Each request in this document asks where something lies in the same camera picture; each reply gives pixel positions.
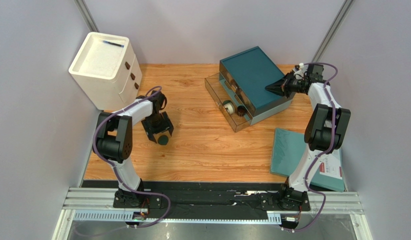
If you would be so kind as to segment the white paper label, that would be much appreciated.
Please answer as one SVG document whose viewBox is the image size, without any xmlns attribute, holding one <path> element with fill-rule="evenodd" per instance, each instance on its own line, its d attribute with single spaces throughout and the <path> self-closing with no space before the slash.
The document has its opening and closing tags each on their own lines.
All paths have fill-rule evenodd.
<svg viewBox="0 0 411 240">
<path fill-rule="evenodd" d="M 331 156 L 326 157 L 319 166 L 319 174 L 330 178 L 342 180 L 342 165 L 338 158 Z"/>
</svg>

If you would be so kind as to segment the teal drawer organizer box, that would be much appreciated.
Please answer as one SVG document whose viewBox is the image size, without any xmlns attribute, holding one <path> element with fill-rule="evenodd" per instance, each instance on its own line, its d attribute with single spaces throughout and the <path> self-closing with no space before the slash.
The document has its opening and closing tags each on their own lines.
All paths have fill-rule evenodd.
<svg viewBox="0 0 411 240">
<path fill-rule="evenodd" d="M 242 117 L 250 126 L 286 110 L 295 96 L 294 93 L 280 96 L 266 90 L 285 74 L 259 46 L 221 59 L 219 74 L 234 109 L 245 108 Z"/>
</svg>

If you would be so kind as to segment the black-lid powder jar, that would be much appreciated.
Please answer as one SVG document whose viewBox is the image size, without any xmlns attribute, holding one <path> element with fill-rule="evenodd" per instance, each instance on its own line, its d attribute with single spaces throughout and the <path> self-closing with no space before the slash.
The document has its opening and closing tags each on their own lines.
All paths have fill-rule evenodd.
<svg viewBox="0 0 411 240">
<path fill-rule="evenodd" d="M 236 112 L 236 108 L 233 104 L 226 104 L 223 108 L 229 115 L 233 115 Z"/>
</svg>

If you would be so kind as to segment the dark brown small jar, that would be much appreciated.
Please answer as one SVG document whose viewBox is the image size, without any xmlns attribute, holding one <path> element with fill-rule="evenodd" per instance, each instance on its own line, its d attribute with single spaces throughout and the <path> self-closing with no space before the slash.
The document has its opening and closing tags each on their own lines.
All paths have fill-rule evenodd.
<svg viewBox="0 0 411 240">
<path fill-rule="evenodd" d="M 239 105 L 236 108 L 236 114 L 240 117 L 243 117 L 247 112 L 247 109 L 243 105 Z"/>
</svg>

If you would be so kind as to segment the white three-drawer cabinet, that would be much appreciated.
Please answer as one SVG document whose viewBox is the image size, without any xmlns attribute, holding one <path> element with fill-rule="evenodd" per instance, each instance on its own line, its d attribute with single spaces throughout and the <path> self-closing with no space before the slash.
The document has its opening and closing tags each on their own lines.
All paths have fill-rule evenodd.
<svg viewBox="0 0 411 240">
<path fill-rule="evenodd" d="M 143 78 L 129 38 L 99 32 L 87 34 L 68 71 L 98 110 L 127 107 L 137 97 Z"/>
</svg>

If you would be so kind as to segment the dark green round disc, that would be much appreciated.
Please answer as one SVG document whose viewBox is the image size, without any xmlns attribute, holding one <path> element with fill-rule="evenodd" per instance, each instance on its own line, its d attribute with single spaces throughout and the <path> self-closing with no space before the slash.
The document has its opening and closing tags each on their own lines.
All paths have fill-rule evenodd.
<svg viewBox="0 0 411 240">
<path fill-rule="evenodd" d="M 165 134 L 159 136 L 158 139 L 157 139 L 157 143 L 158 143 L 159 145 L 162 145 L 162 146 L 167 145 L 168 142 L 169 142 L 169 137 L 168 137 L 167 135 L 165 135 Z"/>
</svg>

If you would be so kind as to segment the aluminium mounting rail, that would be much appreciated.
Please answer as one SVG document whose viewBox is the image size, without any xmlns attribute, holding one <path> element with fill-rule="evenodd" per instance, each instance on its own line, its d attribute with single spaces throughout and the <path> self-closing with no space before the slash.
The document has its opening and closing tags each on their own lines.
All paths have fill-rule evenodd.
<svg viewBox="0 0 411 240">
<path fill-rule="evenodd" d="M 302 204 L 284 209 L 278 193 L 262 190 L 166 189 L 131 204 L 113 188 L 71 188 L 63 209 L 77 220 L 151 223 L 280 224 L 299 217 L 361 215 L 355 192 L 309 192 Z"/>
</svg>

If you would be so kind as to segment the transparent drawer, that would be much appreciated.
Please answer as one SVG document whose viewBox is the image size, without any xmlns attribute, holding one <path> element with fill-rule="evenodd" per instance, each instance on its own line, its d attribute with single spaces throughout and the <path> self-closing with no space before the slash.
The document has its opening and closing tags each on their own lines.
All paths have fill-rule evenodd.
<svg viewBox="0 0 411 240">
<path fill-rule="evenodd" d="M 235 133 L 251 125 L 253 117 L 220 73 L 206 77 L 204 84 Z"/>
</svg>

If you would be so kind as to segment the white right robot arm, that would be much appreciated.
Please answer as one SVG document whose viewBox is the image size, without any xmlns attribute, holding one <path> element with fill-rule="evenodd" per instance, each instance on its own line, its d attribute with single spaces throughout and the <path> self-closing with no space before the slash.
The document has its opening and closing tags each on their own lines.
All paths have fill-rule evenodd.
<svg viewBox="0 0 411 240">
<path fill-rule="evenodd" d="M 284 98 L 293 93 L 306 94 L 313 108 L 304 133 L 305 151 L 279 191 L 277 203 L 281 209 L 302 208 L 319 166 L 343 144 L 351 111 L 341 107 L 331 93 L 330 82 L 337 74 L 338 69 L 333 64 L 299 63 L 281 79 L 265 87 L 266 91 Z"/>
</svg>

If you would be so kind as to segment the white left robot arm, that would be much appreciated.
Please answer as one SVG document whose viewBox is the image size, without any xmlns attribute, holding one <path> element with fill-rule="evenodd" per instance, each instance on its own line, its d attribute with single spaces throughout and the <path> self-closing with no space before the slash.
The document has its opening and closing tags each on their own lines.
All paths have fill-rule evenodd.
<svg viewBox="0 0 411 240">
<path fill-rule="evenodd" d="M 113 207 L 140 208 L 148 202 L 141 177 L 131 160 L 133 127 L 141 123 L 147 138 L 158 145 L 169 143 L 174 126 L 167 112 L 167 97 L 160 90 L 150 90 L 115 112 L 99 114 L 93 135 L 93 152 L 107 163 L 118 181 Z"/>
</svg>

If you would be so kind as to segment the teal flat box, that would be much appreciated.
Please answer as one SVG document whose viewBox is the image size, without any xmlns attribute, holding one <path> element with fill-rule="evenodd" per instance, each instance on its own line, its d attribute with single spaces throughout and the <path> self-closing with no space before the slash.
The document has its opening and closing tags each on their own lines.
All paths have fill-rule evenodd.
<svg viewBox="0 0 411 240">
<path fill-rule="evenodd" d="M 309 151 L 309 146 L 304 142 L 304 135 L 301 133 L 276 128 L 274 132 L 273 149 L 271 156 L 270 172 L 272 174 L 290 177 L 289 185 L 297 191 L 307 191 L 305 185 L 305 174 L 309 165 L 320 152 L 318 150 Z M 309 172 L 307 183 L 324 189 L 343 192 L 345 190 L 344 180 L 324 176 L 319 173 L 321 162 L 333 156 L 341 161 L 339 149 L 335 149 L 330 154 L 322 155 L 316 165 Z"/>
</svg>

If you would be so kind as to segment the black pen on cabinet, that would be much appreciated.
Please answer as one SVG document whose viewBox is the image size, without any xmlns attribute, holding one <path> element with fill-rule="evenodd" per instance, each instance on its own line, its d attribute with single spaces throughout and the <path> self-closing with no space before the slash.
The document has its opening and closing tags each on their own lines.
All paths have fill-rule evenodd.
<svg viewBox="0 0 411 240">
<path fill-rule="evenodd" d="M 110 41 L 107 41 L 107 40 L 103 40 L 102 42 L 105 43 L 105 44 L 108 44 L 108 45 L 119 47 L 119 48 L 124 48 L 125 47 L 123 44 L 118 44 L 118 43 L 110 42 Z"/>
</svg>

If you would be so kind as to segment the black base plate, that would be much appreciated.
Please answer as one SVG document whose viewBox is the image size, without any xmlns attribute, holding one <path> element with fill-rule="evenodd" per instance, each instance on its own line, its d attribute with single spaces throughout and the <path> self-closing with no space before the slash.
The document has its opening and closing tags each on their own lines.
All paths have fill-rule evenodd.
<svg viewBox="0 0 411 240">
<path fill-rule="evenodd" d="M 137 194 L 118 190 L 113 199 L 114 208 L 166 209 L 168 206 L 247 206 L 263 211 L 309 211 L 309 196 L 304 192 L 236 191 L 236 190 L 166 190 L 158 195 Z"/>
</svg>

